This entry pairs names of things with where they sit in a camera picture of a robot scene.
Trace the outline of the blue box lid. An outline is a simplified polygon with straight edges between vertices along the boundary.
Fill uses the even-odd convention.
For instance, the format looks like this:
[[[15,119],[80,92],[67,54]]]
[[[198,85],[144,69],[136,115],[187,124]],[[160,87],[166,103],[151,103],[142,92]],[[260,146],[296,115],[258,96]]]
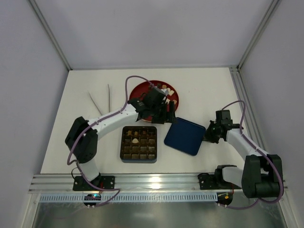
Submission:
[[[196,156],[206,128],[183,118],[176,118],[164,139],[164,144],[190,156]]]

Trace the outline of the white heart chocolate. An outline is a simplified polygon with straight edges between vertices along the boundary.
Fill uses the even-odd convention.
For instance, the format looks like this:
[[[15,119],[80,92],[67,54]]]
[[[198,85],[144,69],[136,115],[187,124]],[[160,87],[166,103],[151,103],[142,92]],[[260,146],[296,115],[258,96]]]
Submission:
[[[137,138],[134,138],[134,139],[132,140],[132,143],[137,144],[137,143],[139,143],[139,140],[138,140]]]

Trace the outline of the blue chocolate box with tray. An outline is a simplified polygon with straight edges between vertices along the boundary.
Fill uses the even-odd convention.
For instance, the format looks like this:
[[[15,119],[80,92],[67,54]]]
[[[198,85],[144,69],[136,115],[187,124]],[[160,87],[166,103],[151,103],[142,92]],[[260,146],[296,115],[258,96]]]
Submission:
[[[149,131],[154,131],[155,135],[149,135]],[[134,144],[132,140],[137,138],[139,143]],[[125,126],[122,130],[120,159],[124,163],[155,163],[157,161],[157,129],[154,126]]]

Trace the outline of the metal serving tongs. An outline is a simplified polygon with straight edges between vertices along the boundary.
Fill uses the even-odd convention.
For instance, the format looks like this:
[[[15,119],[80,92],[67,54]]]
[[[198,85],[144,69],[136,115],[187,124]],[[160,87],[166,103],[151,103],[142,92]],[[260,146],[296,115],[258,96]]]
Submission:
[[[91,102],[97,109],[99,115],[107,114],[111,111],[111,87],[106,85],[105,92],[93,90],[87,92]]]

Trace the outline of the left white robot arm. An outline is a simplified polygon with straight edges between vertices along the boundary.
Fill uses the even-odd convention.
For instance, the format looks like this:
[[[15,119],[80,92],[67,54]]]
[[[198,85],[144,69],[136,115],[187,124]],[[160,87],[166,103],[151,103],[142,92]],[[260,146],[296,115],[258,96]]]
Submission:
[[[65,144],[70,154],[67,165],[76,163],[84,180],[93,185],[100,172],[95,163],[98,140],[126,124],[151,117],[151,123],[164,124],[175,121],[175,103],[167,102],[171,89],[152,88],[141,98],[132,98],[122,108],[92,120],[79,117],[74,120]]]

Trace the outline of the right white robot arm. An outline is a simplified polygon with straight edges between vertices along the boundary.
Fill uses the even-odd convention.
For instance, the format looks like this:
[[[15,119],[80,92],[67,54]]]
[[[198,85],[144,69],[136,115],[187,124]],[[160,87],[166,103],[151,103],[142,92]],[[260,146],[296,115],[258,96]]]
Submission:
[[[244,160],[243,168],[236,165],[219,165],[215,178],[220,186],[232,183],[243,190],[249,198],[280,199],[284,193],[282,160],[269,154],[243,132],[238,123],[233,123],[229,110],[216,111],[216,119],[203,137],[205,142],[219,143],[220,139],[230,144]]]

